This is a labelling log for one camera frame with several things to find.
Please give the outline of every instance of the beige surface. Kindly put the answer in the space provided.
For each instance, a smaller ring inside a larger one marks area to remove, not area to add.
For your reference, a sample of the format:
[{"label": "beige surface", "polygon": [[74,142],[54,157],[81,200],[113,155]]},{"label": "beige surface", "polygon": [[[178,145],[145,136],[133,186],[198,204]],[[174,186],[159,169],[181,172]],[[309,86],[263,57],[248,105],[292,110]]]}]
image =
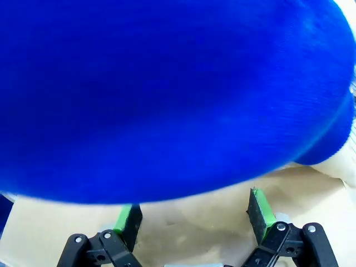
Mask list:
[{"label": "beige surface", "polygon": [[[356,266],[354,207],[343,183],[305,168],[276,172],[206,195],[142,205],[135,255],[144,267],[223,262],[239,267],[255,246],[245,212],[249,188],[264,189],[274,211],[301,227],[321,223],[340,267]],[[56,266],[67,238],[89,237],[115,222],[119,206],[59,205],[20,197],[0,241],[0,260],[14,267]],[[287,265],[280,260],[278,266]]]}]

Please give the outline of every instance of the blue sleeve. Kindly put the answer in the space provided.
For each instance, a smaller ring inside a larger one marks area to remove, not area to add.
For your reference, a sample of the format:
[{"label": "blue sleeve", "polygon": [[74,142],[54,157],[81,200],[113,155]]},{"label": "blue sleeve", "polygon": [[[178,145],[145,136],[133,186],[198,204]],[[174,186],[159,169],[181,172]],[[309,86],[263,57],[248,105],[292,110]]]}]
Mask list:
[{"label": "blue sleeve", "polygon": [[262,175],[334,123],[354,49],[328,0],[0,1],[0,190],[110,204]]}]

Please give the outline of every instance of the metal bolt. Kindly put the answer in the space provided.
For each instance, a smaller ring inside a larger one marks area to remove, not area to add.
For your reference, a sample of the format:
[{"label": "metal bolt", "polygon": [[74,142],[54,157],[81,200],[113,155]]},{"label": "metal bolt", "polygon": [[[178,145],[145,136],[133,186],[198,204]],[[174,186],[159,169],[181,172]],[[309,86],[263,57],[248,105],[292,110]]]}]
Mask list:
[{"label": "metal bolt", "polygon": [[311,232],[311,233],[315,232],[315,231],[316,231],[315,226],[314,226],[314,225],[310,225],[310,226],[308,227],[308,231]]},{"label": "metal bolt", "polygon": [[280,231],[284,231],[285,230],[285,225],[284,224],[277,224],[277,229]]}]

